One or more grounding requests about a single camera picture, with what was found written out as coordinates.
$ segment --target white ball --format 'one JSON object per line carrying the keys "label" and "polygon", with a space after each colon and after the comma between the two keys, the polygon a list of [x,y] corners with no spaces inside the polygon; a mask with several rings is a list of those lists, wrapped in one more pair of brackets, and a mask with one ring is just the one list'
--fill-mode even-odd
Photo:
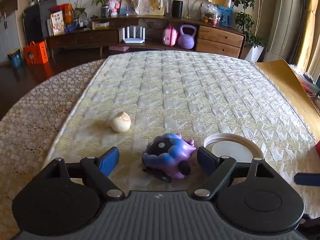
{"label": "white ball", "polygon": [[111,128],[116,132],[126,132],[130,129],[131,119],[125,112],[118,113],[111,121]]}

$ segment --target metal screw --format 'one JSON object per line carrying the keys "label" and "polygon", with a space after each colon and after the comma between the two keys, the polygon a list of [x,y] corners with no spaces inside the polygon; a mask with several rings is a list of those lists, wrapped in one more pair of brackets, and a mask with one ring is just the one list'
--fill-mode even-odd
{"label": "metal screw", "polygon": [[119,189],[111,189],[107,191],[108,197],[112,197],[112,198],[121,197],[122,194],[123,192]]}
{"label": "metal screw", "polygon": [[195,191],[195,195],[197,195],[198,197],[207,197],[210,195],[210,191],[204,188],[200,188]]}

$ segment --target wooden cabinet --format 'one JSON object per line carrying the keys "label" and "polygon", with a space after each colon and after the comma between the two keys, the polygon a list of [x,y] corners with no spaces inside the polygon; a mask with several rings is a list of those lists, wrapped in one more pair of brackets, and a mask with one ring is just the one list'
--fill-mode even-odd
{"label": "wooden cabinet", "polygon": [[[122,29],[128,25],[139,25],[140,20],[152,19],[163,20],[169,24],[192,24],[197,27],[197,36],[195,37],[196,46],[192,49],[183,49],[178,43],[174,46],[163,44],[162,36],[147,37],[142,44],[130,44],[122,42]],[[143,48],[143,49],[173,49],[184,51],[199,51],[226,55],[230,57],[239,57],[244,46],[245,36],[233,28],[223,26],[214,26],[204,23],[200,20],[176,18],[157,15],[129,15],[110,18],[96,19],[100,22],[109,22],[109,28],[106,30],[78,31],[71,34],[65,34],[46,39],[48,49],[67,48],[67,47],[100,47],[100,53],[103,46],[118,45],[122,47]]]}
{"label": "wooden cabinet", "polygon": [[229,57],[239,57],[240,55],[240,48],[202,39],[197,40],[196,51],[215,53]]}
{"label": "wooden cabinet", "polygon": [[200,26],[196,51],[239,57],[244,36],[238,33]]}
{"label": "wooden cabinet", "polygon": [[52,36],[45,39],[47,48],[56,49],[56,48],[67,48],[76,46],[76,34],[69,33],[65,35]]}
{"label": "wooden cabinet", "polygon": [[118,44],[122,41],[118,30],[92,31],[76,33],[76,43],[78,45],[86,44]]}
{"label": "wooden cabinet", "polygon": [[111,28],[101,31],[78,31],[63,35],[52,36],[45,39],[47,49],[76,48],[76,47],[100,47],[100,55],[103,46],[110,46],[122,42],[122,29]]}
{"label": "wooden cabinet", "polygon": [[19,48],[16,17],[15,13],[12,13],[0,21],[0,63],[7,62],[8,53]]}
{"label": "wooden cabinet", "polygon": [[234,46],[237,48],[241,48],[243,36],[226,32],[219,29],[213,29],[206,26],[199,27],[199,34],[198,39],[208,40],[208,41],[215,41],[222,44]]}

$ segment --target cable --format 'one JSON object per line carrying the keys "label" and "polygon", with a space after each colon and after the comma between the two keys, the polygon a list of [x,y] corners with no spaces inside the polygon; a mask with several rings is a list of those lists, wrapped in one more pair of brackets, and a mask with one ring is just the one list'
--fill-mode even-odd
{"label": "cable", "polygon": [[165,26],[164,26],[163,28],[154,28],[154,27],[150,26],[150,25],[146,22],[145,19],[143,19],[143,20],[144,20],[144,22],[146,23],[146,25],[147,25],[149,28],[154,29],[154,30],[164,30],[164,29],[166,28],[167,24],[169,23],[169,21],[167,21],[167,23],[165,24]]}
{"label": "cable", "polygon": [[188,14],[187,14],[187,15],[188,15],[188,17],[189,17],[189,0],[188,0]]}
{"label": "cable", "polygon": [[196,0],[193,4],[192,4],[192,6],[191,6],[191,9],[193,9],[193,7],[196,5],[196,2],[198,2],[199,0]]}

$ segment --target orange gift bag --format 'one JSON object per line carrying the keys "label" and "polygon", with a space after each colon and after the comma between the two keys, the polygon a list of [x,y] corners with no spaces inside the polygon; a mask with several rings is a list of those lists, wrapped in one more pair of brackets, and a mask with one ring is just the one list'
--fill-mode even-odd
{"label": "orange gift bag", "polygon": [[23,55],[28,65],[44,64],[49,61],[44,41],[39,43],[32,41],[23,48]]}

